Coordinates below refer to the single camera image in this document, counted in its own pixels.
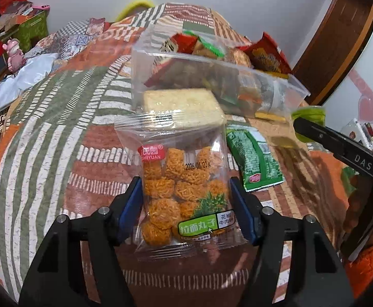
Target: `patterned bedspread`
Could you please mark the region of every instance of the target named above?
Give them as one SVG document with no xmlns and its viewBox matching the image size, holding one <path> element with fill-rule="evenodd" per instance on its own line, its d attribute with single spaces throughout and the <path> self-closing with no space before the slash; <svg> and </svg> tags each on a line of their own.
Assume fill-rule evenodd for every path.
<svg viewBox="0 0 373 307">
<path fill-rule="evenodd" d="M 247 41 L 213 10 L 161 4 L 113 24 L 24 94 L 0 143 L 0 283 L 16 300 L 55 217 L 90 215 L 124 192 L 137 174 L 113 122 L 132 113 L 131 47 L 149 24 Z M 286 178 L 257 196 L 284 215 L 315 214 L 335 242 L 345 205 L 332 202 L 333 188 L 324 183 L 321 172 L 334 165 L 326 158 L 330 155 L 311 156 L 289 125 L 245 121 L 267 137 Z M 228 159 L 231 176 L 238 175 L 232 156 Z M 82 249 L 89 296 L 97 299 L 86 244 Z M 256 254 L 255 248 L 244 244 L 150 262 L 137 260 L 133 251 L 132 245 L 124 245 L 117 255 L 138 306 L 166 304 L 168 294 L 179 301 L 178 306 L 208 302 L 232 306 L 239 300 Z M 290 243 L 284 246 L 282 259 L 277 300 L 284 297 L 287 286 Z"/>
</svg>

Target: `fried noodle ball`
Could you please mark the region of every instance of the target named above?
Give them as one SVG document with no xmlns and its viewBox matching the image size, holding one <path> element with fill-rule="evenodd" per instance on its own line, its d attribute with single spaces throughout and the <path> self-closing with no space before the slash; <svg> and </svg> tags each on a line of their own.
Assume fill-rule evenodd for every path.
<svg viewBox="0 0 373 307">
<path fill-rule="evenodd" d="M 208 192 L 212 195 L 225 194 L 228 196 L 228 187 L 219 179 L 213 179 L 208 183 Z"/>
<path fill-rule="evenodd" d="M 141 231 L 145 242 L 150 246 L 164 246 L 171 241 L 170 229 L 159 229 L 150 221 L 141 225 Z"/>
<path fill-rule="evenodd" d="M 206 184 L 209 179 L 209 171 L 203 169 L 185 170 L 182 174 L 182 180 L 193 184 Z"/>
<path fill-rule="evenodd" d="M 190 202 L 186 201 L 180 204 L 181 209 L 181 219 L 183 221 L 186 221 L 188 219 L 191 219 L 193 216 L 193 213 L 195 212 L 195 209 L 199 206 L 198 202 Z"/>
<path fill-rule="evenodd" d="M 145 195 L 154 198 L 170 199 L 174 194 L 174 189 L 175 181 L 167 178 L 145 180 L 144 182 Z"/>
<path fill-rule="evenodd" d="M 184 172 L 185 151 L 169 148 L 166 154 L 165 176 L 171 179 L 179 178 Z"/>
<path fill-rule="evenodd" d="M 202 169 L 211 173 L 216 173 L 216 171 L 223 165 L 220 152 L 212 151 L 210 146 L 206 146 L 200 150 L 196 156 L 196 161 L 200 163 Z"/>
<path fill-rule="evenodd" d="M 152 200 L 148 214 L 151 223 L 160 229 L 170 229 L 181 219 L 179 204 L 171 199 Z"/>
<path fill-rule="evenodd" d="M 162 176 L 161 161 L 155 160 L 153 162 L 144 162 L 144 179 L 155 180 Z"/>
<path fill-rule="evenodd" d="M 185 181 L 178 181 L 175 186 L 175 195 L 185 201 L 198 201 L 206 194 L 203 186 L 191 184 Z"/>
</svg>

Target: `green label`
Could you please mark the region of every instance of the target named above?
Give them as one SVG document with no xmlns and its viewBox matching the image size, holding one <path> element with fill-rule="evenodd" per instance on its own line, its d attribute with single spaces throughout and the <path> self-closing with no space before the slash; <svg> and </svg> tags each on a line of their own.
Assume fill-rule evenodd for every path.
<svg viewBox="0 0 373 307">
<path fill-rule="evenodd" d="M 235 213 L 233 210 L 218 212 L 199 218 L 182 221 L 178 224 L 179 234 L 183 237 L 193 237 L 202 233 L 215 231 L 235 223 Z"/>
</svg>

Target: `pink figurine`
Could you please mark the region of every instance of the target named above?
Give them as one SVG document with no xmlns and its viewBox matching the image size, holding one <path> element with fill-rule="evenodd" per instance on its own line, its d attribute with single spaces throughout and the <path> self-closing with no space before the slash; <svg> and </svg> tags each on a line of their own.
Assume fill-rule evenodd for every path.
<svg viewBox="0 0 373 307">
<path fill-rule="evenodd" d="M 7 66 L 11 73 L 18 71 L 24 64 L 23 52 L 20 49 L 19 41 L 17 39 L 11 39 L 7 41 L 7 45 L 3 44 L 3 49 L 6 50 L 9 59 L 7 60 Z"/>
</svg>

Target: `clear plastic container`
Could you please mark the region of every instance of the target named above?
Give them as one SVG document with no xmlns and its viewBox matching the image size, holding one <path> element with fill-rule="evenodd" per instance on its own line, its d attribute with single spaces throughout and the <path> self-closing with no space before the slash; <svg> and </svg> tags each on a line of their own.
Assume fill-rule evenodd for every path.
<svg viewBox="0 0 373 307">
<path fill-rule="evenodd" d="M 282 79 L 221 60 L 173 52 L 161 45 L 180 32 L 171 26 L 147 28 L 132 49 L 132 99 L 134 109 L 143 107 L 147 90 L 207 88 L 226 114 L 254 117 L 256 111 L 288 116 L 310 92 L 292 75 Z M 223 51 L 243 46 L 218 36 L 194 31 Z M 164 67 L 157 71 L 157 63 Z"/>
</svg>

